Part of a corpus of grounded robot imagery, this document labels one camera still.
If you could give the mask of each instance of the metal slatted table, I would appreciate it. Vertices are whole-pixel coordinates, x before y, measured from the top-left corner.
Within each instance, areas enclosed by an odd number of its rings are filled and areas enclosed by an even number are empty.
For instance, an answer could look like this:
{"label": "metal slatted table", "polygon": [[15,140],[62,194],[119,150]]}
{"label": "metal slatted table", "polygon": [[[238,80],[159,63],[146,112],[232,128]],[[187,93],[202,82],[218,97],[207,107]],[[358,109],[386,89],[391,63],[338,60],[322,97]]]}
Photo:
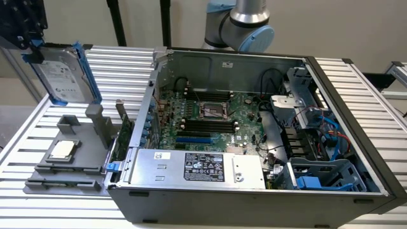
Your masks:
{"label": "metal slatted table", "polygon": [[[138,108],[150,77],[154,49],[95,46],[87,53],[98,86],[104,98],[104,115],[120,123],[115,109],[116,99],[126,100],[126,109],[136,119]],[[407,189],[407,134],[397,127],[398,121],[386,113],[389,109],[379,101],[369,84],[358,76],[352,66],[342,60],[318,59],[319,64],[340,92],[358,121],[365,128],[379,152]],[[70,104],[55,106],[44,98],[0,153],[0,228],[48,229],[126,229],[126,228],[191,228],[179,225],[132,225],[123,217],[115,202],[108,197],[59,195],[30,195],[23,192],[24,181],[31,177],[34,166],[56,137],[56,122],[63,114],[74,114],[82,122],[91,122],[84,116],[86,106]],[[369,214],[355,219],[342,229],[405,229],[407,228],[407,205],[385,215]]]}

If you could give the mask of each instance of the warning label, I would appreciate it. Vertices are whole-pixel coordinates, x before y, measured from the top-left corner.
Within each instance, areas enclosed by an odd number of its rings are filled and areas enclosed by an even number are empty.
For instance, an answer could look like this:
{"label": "warning label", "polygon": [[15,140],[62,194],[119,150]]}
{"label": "warning label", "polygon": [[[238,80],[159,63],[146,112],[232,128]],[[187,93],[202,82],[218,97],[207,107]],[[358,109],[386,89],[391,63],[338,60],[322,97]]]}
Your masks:
{"label": "warning label", "polygon": [[223,155],[186,153],[184,179],[224,182]]}

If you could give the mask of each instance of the motherboard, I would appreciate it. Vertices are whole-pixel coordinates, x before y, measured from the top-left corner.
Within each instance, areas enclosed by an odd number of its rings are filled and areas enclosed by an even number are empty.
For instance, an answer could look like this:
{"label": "motherboard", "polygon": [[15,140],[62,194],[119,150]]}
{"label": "motherboard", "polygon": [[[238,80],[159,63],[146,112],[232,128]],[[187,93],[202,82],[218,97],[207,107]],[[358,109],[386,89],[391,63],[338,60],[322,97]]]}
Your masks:
{"label": "motherboard", "polygon": [[244,93],[162,92],[159,148],[263,157],[266,152],[256,151],[264,133],[255,101],[256,96]]}

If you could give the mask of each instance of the sticker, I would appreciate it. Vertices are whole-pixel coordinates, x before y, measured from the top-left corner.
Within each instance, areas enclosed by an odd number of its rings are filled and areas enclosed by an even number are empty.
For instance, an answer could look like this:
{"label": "sticker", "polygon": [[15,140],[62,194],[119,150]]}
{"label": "sticker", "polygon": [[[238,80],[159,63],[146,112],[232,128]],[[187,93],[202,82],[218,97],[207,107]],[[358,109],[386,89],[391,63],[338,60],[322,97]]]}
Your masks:
{"label": "sticker", "polygon": [[43,61],[39,64],[55,96],[70,102],[83,102],[84,96],[70,67],[59,61]]}
{"label": "sticker", "polygon": [[223,62],[223,63],[222,63],[222,67],[223,67],[223,68],[232,68],[232,67],[234,67],[234,63],[231,63],[231,62]]}
{"label": "sticker", "polygon": [[224,182],[222,154],[186,153],[184,179],[188,181]]}
{"label": "sticker", "polygon": [[154,154],[154,159],[170,160],[170,158],[171,158],[171,153],[170,152],[155,152],[155,154]]}

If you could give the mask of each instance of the black pole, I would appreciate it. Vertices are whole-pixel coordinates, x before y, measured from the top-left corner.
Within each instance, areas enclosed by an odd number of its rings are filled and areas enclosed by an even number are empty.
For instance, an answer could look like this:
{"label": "black pole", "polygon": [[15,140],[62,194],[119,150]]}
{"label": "black pole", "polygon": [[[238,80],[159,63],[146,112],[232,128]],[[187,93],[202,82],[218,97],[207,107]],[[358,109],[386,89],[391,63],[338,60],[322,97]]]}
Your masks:
{"label": "black pole", "polygon": [[124,28],[122,23],[122,15],[119,9],[119,0],[107,0],[107,2],[108,2],[110,14],[112,16],[112,21],[114,21],[118,44],[119,46],[127,46]]}
{"label": "black pole", "polygon": [[171,0],[160,0],[163,45],[171,47]]}

